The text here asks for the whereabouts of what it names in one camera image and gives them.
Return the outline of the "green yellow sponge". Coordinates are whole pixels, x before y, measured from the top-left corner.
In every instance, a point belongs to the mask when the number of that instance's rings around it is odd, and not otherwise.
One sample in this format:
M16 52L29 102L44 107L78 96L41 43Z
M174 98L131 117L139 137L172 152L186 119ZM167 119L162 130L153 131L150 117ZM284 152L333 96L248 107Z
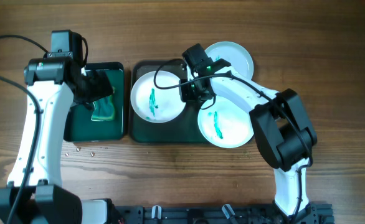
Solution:
M115 106L113 104L113 94L116 88L112 87L113 93L93 102L94 111L91 116L92 121L112 121L115 119Z

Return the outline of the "white plate front stained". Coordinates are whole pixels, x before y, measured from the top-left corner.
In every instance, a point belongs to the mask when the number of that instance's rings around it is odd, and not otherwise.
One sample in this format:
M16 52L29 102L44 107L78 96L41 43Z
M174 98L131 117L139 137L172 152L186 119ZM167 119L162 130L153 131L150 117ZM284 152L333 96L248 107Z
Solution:
M221 96L215 103L207 100L202 104L197 124L204 138L218 147L240 147L254 136L249 115Z

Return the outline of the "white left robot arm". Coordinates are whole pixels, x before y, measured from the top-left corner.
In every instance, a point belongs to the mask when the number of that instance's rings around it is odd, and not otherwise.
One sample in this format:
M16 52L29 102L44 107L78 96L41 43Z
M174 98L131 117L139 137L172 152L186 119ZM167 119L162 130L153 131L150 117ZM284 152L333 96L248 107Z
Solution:
M21 145L7 184L0 188L4 223L108 223L105 199L81 200L62 187L60 158L73 104L111 95L104 72L82 74L70 57L32 59L25 68L27 113Z

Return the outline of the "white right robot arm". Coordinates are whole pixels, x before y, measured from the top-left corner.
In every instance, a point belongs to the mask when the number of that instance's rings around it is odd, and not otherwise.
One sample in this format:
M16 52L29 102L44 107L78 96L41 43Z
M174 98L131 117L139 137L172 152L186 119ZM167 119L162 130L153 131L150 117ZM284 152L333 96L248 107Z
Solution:
M241 110L260 155L274 169L277 210L289 221L297 220L309 204L306 170L313 165L317 143L314 127L298 94L265 88L241 75L234 67L216 70L208 66L194 77L179 81L184 100L211 94Z

